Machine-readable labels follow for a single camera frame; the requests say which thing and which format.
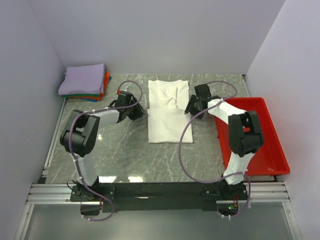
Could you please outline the white t shirt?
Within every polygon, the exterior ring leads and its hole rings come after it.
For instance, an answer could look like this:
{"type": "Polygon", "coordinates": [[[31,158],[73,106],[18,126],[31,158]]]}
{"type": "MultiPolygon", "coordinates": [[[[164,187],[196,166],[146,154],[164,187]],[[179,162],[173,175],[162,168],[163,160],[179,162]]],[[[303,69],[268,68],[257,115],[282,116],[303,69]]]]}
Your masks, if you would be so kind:
{"type": "Polygon", "coordinates": [[[182,135],[190,114],[185,114],[189,102],[189,83],[185,80],[148,82],[147,125],[148,142],[192,143],[192,126],[182,135]]]}

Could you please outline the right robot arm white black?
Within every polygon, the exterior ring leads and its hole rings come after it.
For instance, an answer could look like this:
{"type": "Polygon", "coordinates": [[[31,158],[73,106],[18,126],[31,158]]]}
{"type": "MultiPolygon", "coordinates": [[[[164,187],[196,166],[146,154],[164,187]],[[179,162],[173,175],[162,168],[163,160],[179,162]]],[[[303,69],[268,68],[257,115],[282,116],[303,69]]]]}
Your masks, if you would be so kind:
{"type": "Polygon", "coordinates": [[[259,148],[264,136],[258,113],[237,108],[220,96],[213,96],[207,84],[194,87],[195,94],[184,111],[193,119],[201,119],[205,112],[222,120],[228,126],[228,144],[231,155],[226,170],[219,181],[218,194],[226,200],[242,193],[248,165],[259,148]]]}

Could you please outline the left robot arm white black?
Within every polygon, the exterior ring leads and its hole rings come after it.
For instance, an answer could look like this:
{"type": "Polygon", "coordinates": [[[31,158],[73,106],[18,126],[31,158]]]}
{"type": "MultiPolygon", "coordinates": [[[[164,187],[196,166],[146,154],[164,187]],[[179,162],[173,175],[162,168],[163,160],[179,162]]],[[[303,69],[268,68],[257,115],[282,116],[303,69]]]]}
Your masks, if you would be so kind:
{"type": "Polygon", "coordinates": [[[102,196],[99,176],[90,160],[99,128],[108,124],[118,124],[126,118],[135,121],[145,114],[146,111],[138,99],[132,93],[123,90],[119,90],[117,99],[103,109],[71,112],[59,141],[70,154],[77,172],[76,193],[80,192],[88,201],[102,196]]]}

